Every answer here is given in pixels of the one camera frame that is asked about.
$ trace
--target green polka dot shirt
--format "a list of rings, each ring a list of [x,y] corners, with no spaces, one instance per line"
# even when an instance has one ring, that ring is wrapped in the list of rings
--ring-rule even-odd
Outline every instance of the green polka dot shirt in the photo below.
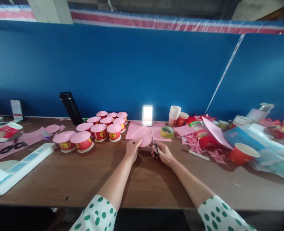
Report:
[[[100,195],[94,196],[70,231],[107,231],[114,229],[116,209]]]
[[[198,208],[206,231],[252,231],[241,216],[221,200],[214,196],[206,200]]]

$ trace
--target white power strip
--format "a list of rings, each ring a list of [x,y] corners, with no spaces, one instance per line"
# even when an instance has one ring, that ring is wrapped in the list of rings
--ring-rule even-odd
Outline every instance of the white power strip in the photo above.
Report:
[[[11,189],[16,183],[19,182],[19,180],[25,177],[26,174],[28,174],[57,148],[58,146],[54,143],[45,143],[23,160],[15,164],[7,171],[9,175],[0,181],[0,195],[3,195],[9,189]]]

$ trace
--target scissors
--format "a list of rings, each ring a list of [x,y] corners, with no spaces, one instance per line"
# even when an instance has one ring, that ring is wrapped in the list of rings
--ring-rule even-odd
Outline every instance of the scissors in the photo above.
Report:
[[[159,156],[159,151],[158,151],[158,146],[155,144],[155,142],[154,142],[154,138],[153,138],[153,134],[152,134],[152,140],[153,140],[153,145],[156,147],[156,149],[157,149],[157,153],[156,152],[154,152],[155,153],[155,157],[157,157],[157,156]]]
[[[7,146],[6,148],[3,148],[1,151],[0,151],[0,154],[5,154],[5,153],[8,153],[11,149],[19,149],[23,146],[27,146],[27,144],[25,142],[18,142],[18,139],[19,137],[16,137],[14,140],[13,140],[13,144],[12,145],[9,145]]]

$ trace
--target table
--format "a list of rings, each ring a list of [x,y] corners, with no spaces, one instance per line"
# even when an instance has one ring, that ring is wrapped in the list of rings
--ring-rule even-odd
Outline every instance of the table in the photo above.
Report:
[[[28,118],[20,122],[25,132],[41,126],[64,124],[64,131],[75,131],[70,120]],[[85,207],[121,162],[126,132],[119,142],[94,142],[87,153],[52,153],[6,194],[0,205]],[[0,161],[21,160],[41,146],[40,141]],[[175,137],[166,142],[175,158],[235,210],[284,211],[284,179],[271,173],[256,172],[249,165],[229,167],[207,162],[181,151],[187,147]],[[189,196],[173,171],[154,160],[150,148],[139,153],[126,184],[122,208],[193,208]]]

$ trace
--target forearm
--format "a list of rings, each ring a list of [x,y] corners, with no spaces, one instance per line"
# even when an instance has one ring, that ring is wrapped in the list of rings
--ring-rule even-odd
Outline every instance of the forearm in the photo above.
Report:
[[[182,183],[196,208],[198,208],[204,201],[215,195],[213,191],[211,191],[198,178],[192,175],[177,160],[174,159],[171,161],[170,167]]]
[[[106,198],[117,211],[120,208],[132,164],[132,160],[125,157],[97,193]]]

